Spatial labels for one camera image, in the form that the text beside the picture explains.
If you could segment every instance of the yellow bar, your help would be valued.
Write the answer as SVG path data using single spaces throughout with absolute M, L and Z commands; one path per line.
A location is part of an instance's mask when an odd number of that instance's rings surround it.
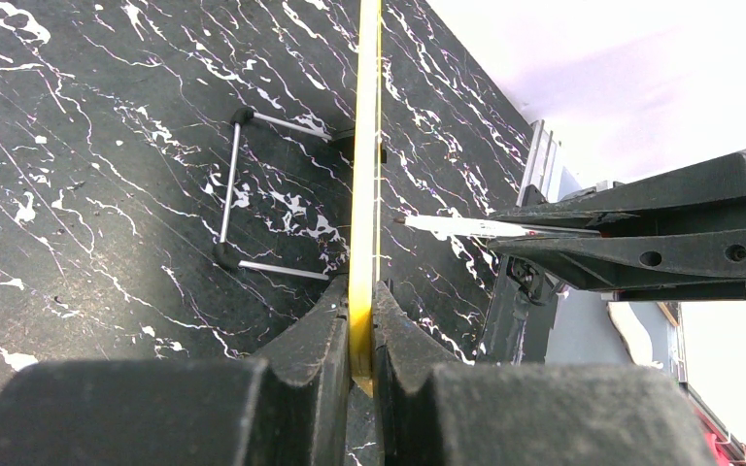
M 372 386 L 372 319 L 374 273 L 378 271 L 379 87 L 381 0 L 361 0 L 358 28 L 356 137 L 353 170 L 353 210 L 350 233 L 351 370 L 365 391 Z

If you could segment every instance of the marble surface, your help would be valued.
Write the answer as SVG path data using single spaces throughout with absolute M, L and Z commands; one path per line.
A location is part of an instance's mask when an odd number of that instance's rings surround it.
M 0 1 L 0 388 L 41 360 L 244 357 L 325 283 L 211 255 L 239 107 L 353 126 L 358 5 L 328 0 Z M 496 258 L 404 214 L 484 217 L 516 198 L 529 127 L 424 1 L 383 10 L 382 273 L 466 361 Z M 256 262 L 348 260 L 351 160 L 251 123 L 228 241 Z M 374 464 L 351 396 L 348 464 Z

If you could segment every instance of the white floor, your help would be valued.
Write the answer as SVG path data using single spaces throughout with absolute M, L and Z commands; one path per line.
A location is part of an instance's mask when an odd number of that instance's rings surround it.
M 582 185 L 746 149 L 746 1 L 429 1 Z M 746 443 L 744 304 L 685 319 L 691 382 Z

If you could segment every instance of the red object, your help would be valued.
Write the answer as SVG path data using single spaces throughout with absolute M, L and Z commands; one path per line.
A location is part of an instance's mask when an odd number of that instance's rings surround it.
M 708 443 L 708 447 L 716 458 L 717 466 L 730 466 L 728 457 L 716 448 L 716 434 L 705 434 L 705 442 Z

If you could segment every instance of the black joint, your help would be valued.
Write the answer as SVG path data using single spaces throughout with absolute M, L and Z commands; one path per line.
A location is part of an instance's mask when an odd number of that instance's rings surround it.
M 239 269 L 239 259 L 233 255 L 233 247 L 218 243 L 213 247 L 213 257 L 222 269 L 234 272 Z
M 255 110 L 251 109 L 250 107 L 243 107 L 236 111 L 235 114 L 233 114 L 233 118 L 230 119 L 230 124 L 235 125 L 238 123 L 240 126 L 244 126 L 247 124 L 248 121 L 253 119 L 253 116 L 255 115 Z

